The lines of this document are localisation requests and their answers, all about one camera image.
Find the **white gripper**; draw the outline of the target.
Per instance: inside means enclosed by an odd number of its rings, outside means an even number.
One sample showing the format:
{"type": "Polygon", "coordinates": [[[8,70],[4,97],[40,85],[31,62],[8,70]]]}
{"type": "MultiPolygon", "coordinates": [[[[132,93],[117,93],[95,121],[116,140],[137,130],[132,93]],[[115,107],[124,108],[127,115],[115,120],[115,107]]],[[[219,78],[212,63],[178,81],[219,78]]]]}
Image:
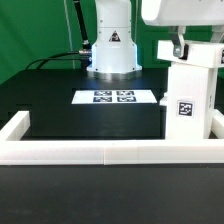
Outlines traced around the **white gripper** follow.
{"type": "Polygon", "coordinates": [[[224,0],[142,0],[141,16],[147,25],[170,26],[173,56],[186,59],[185,26],[212,27],[211,42],[224,41],[224,0]]]}

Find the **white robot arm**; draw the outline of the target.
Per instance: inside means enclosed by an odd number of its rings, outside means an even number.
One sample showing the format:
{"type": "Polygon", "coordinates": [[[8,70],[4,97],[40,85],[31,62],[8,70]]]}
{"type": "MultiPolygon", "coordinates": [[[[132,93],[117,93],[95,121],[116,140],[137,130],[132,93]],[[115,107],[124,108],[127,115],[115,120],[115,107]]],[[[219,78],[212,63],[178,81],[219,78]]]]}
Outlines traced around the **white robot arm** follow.
{"type": "MultiPolygon", "coordinates": [[[[131,37],[130,0],[95,0],[97,40],[91,49],[88,75],[101,79],[128,79],[142,67],[131,37]]],[[[188,26],[224,25],[224,0],[142,0],[141,16],[149,26],[166,26],[171,37],[171,55],[182,59],[190,51],[184,40],[188,26]]]]}

